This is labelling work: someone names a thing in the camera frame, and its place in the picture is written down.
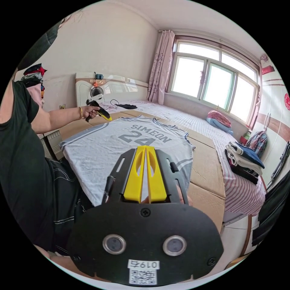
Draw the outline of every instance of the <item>plaid shirt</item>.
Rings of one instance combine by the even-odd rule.
[[[246,147],[253,149],[259,158],[262,157],[267,145],[267,136],[265,131],[259,131],[251,137],[246,143]]]

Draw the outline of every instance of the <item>hand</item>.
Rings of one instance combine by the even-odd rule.
[[[92,119],[94,117],[97,117],[97,111],[99,110],[99,107],[93,107],[93,106],[84,106],[82,107],[82,116],[84,118],[87,118],[90,116]]]
[[[177,187],[177,191],[178,191],[178,195],[179,195],[179,200],[181,203],[184,203],[180,187],[179,186],[176,186],[176,187]],[[189,196],[187,196],[187,199],[188,199],[188,205],[193,206],[192,199]],[[141,203],[149,203],[149,197],[146,197]]]

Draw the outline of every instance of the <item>black t-shirt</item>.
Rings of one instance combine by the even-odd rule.
[[[31,128],[39,106],[13,82],[11,119],[0,124],[0,184],[21,229],[33,244],[53,244],[53,181],[43,145]]]

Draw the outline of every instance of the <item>folded white shirt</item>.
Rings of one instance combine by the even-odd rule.
[[[249,161],[248,159],[242,157],[241,155],[237,154],[233,148],[229,145],[226,145],[226,149],[235,157],[236,162],[238,165],[245,167],[245,168],[250,168],[252,170],[254,170],[255,172],[257,172],[260,176],[263,175],[262,172],[262,167]]]

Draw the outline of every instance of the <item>white headboard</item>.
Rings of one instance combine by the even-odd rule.
[[[112,99],[121,101],[145,101],[148,84],[123,76],[103,74],[103,80],[97,80],[98,86],[104,91],[104,100],[109,103]],[[94,72],[76,73],[76,103],[85,106],[95,80]]]

